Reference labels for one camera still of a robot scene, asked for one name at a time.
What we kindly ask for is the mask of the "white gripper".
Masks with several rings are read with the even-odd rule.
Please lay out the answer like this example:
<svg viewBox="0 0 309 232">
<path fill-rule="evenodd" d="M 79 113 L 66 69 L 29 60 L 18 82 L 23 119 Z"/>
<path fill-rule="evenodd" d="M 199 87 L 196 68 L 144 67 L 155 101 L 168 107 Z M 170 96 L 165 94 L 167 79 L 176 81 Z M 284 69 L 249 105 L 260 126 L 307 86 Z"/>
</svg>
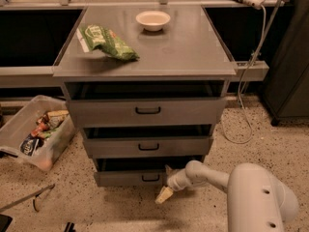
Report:
<svg viewBox="0 0 309 232">
<path fill-rule="evenodd" d="M 167 186 L 163 187 L 155 199 L 156 204 L 162 204 L 169 199 L 174 191 L 180 191 L 191 186 L 190 179 L 187 177 L 184 169 L 173 169 L 169 165 L 165 165 L 167 174 Z"/>
</svg>

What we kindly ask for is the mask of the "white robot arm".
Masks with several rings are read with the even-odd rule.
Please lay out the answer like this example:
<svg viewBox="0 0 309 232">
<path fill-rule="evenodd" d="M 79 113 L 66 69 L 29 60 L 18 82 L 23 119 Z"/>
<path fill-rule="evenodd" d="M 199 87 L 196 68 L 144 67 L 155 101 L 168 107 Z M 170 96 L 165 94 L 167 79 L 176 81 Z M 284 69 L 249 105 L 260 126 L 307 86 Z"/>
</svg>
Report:
<svg viewBox="0 0 309 232">
<path fill-rule="evenodd" d="M 166 173 L 157 204 L 176 191 L 209 183 L 227 194 L 229 232 L 284 232 L 284 223 L 295 219 L 299 211 L 295 193 L 254 163 L 242 163 L 225 173 L 192 160 L 183 169 L 167 167 Z"/>
</svg>

